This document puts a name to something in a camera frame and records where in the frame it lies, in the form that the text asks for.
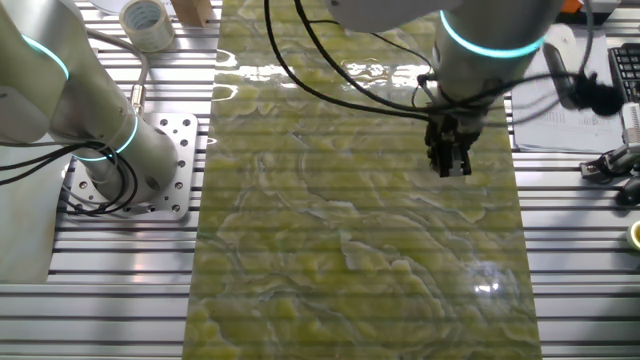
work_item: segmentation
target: mounting plate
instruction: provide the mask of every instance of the mounting plate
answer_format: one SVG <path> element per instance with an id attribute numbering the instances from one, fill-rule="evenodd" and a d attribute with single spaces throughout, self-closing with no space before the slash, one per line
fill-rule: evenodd
<path id="1" fill-rule="evenodd" d="M 192 114 L 145 114 L 145 121 L 164 131 L 173 141 L 178 153 L 176 174 L 169 185 L 154 199 L 136 205 L 130 205 L 125 209 L 110 215 L 89 217 L 84 215 L 67 215 L 74 221 L 92 223 L 131 223 L 131 222 L 180 222 L 189 211 L 191 200 L 191 179 L 195 161 L 196 141 L 198 137 L 198 119 Z M 84 165 L 80 161 L 75 162 L 75 171 L 71 183 L 71 191 L 84 198 L 96 202 L 107 201 L 93 186 L 87 175 Z M 70 197 L 74 204 L 81 204 L 85 209 L 93 209 L 95 206 L 83 204 L 82 201 Z"/>

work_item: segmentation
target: metal rail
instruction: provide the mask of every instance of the metal rail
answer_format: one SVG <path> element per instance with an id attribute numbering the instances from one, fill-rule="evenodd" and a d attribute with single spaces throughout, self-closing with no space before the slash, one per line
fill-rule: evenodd
<path id="1" fill-rule="evenodd" d="M 87 25 L 125 38 L 117 17 L 78 1 Z M 202 190 L 221 0 L 205 29 L 174 20 L 175 48 L 150 55 L 148 112 L 199 121 L 191 218 L 113 232 L 60 221 L 49 283 L 0 285 L 0 359 L 178 359 Z M 610 46 L 640 41 L 640 2 L 605 25 Z M 139 62 L 92 41 L 127 93 Z M 640 255 L 623 232 L 640 208 L 615 207 L 620 184 L 582 182 L 588 155 L 513 154 L 545 359 L 640 357 Z"/>

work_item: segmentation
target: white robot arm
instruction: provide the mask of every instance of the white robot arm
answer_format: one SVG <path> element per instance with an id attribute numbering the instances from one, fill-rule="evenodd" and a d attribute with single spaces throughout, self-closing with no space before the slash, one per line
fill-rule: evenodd
<path id="1" fill-rule="evenodd" d="M 361 32 L 388 30 L 440 10 L 434 49 L 436 105 L 456 102 L 523 77 L 564 0 L 325 0 L 343 26 Z M 471 173 L 467 151 L 478 138 L 485 97 L 464 112 L 433 116 L 425 142 L 441 176 Z"/>
<path id="2" fill-rule="evenodd" d="M 73 0 L 0 0 L 0 33 L 0 139 L 30 143 L 49 132 L 106 143 L 140 180 L 134 204 L 171 182 L 173 142 L 137 114 L 102 67 Z M 74 155 L 92 179 L 106 178 L 95 183 L 105 198 L 118 196 L 122 181 L 110 161 L 93 149 Z"/>

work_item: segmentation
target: marble slab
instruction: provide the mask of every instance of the marble slab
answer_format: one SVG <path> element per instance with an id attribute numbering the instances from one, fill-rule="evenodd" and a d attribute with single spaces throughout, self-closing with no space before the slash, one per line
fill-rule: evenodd
<path id="1" fill-rule="evenodd" d="M 304 4 L 330 19 L 323 2 Z M 183 358 L 539 359 L 506 126 L 474 145 L 472 176 L 441 179 L 424 123 L 294 85 L 263 1 L 225 0 L 222 14 Z M 324 63 L 292 1 L 273 0 L 272 15 L 303 81 L 373 105 Z M 382 35 L 428 54 L 436 21 Z M 429 70 L 371 35 L 314 28 L 357 81 L 394 101 L 409 104 Z"/>

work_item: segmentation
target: glowing blue ring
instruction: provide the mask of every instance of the glowing blue ring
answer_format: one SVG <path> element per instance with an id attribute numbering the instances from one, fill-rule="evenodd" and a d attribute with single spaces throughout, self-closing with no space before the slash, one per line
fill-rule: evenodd
<path id="1" fill-rule="evenodd" d="M 138 132 L 138 118 L 135 118 L 135 123 L 133 125 L 133 131 L 131 132 L 131 136 L 129 136 L 129 139 L 127 140 L 126 143 L 124 143 L 124 145 L 122 145 L 120 147 L 120 149 L 116 150 L 117 154 L 120 154 L 122 151 L 124 151 L 124 149 L 127 148 L 127 146 L 129 146 L 129 144 L 131 144 L 131 142 L 133 141 L 133 138 L 136 137 L 136 133 Z M 102 160 L 106 160 L 107 157 L 103 156 L 101 158 L 95 158 L 95 159 L 85 159 L 85 158 L 81 158 L 80 156 L 75 156 L 76 159 L 82 160 L 82 161 L 102 161 Z"/>
<path id="2" fill-rule="evenodd" d="M 47 49 L 46 47 L 44 47 L 39 42 L 33 40 L 32 38 L 30 38 L 30 37 L 28 37 L 28 36 L 26 36 L 24 34 L 22 35 L 22 38 L 24 39 L 24 41 L 27 42 L 27 44 L 29 44 L 29 46 L 31 46 L 32 48 L 34 48 L 36 50 L 42 51 L 47 56 L 49 56 L 51 59 L 53 59 L 53 61 L 58 63 L 58 65 L 60 65 L 60 67 L 62 68 L 62 71 L 64 71 L 64 75 L 67 77 L 67 80 L 69 80 L 69 69 L 67 69 L 67 65 L 65 65 L 64 62 L 62 62 L 62 60 L 58 57 L 58 55 L 54 54 L 51 50 Z"/>
<path id="3" fill-rule="evenodd" d="M 492 57 L 497 59 L 519 58 L 525 55 L 529 55 L 532 52 L 535 52 L 540 48 L 540 46 L 542 46 L 542 44 L 544 44 L 544 36 L 543 36 L 542 38 L 540 38 L 540 40 L 534 42 L 533 44 L 527 45 L 519 49 L 512 49 L 512 50 L 487 49 L 478 45 L 474 45 L 468 42 L 467 40 L 463 39 L 460 35 L 458 35 L 453 30 L 451 25 L 449 25 L 449 22 L 447 21 L 444 15 L 444 11 L 440 11 L 440 18 L 442 19 L 442 25 L 444 26 L 444 28 L 447 29 L 447 32 L 449 33 L 449 35 L 451 35 L 451 37 L 455 41 L 457 41 L 458 44 L 462 45 L 467 50 L 482 56 Z"/>

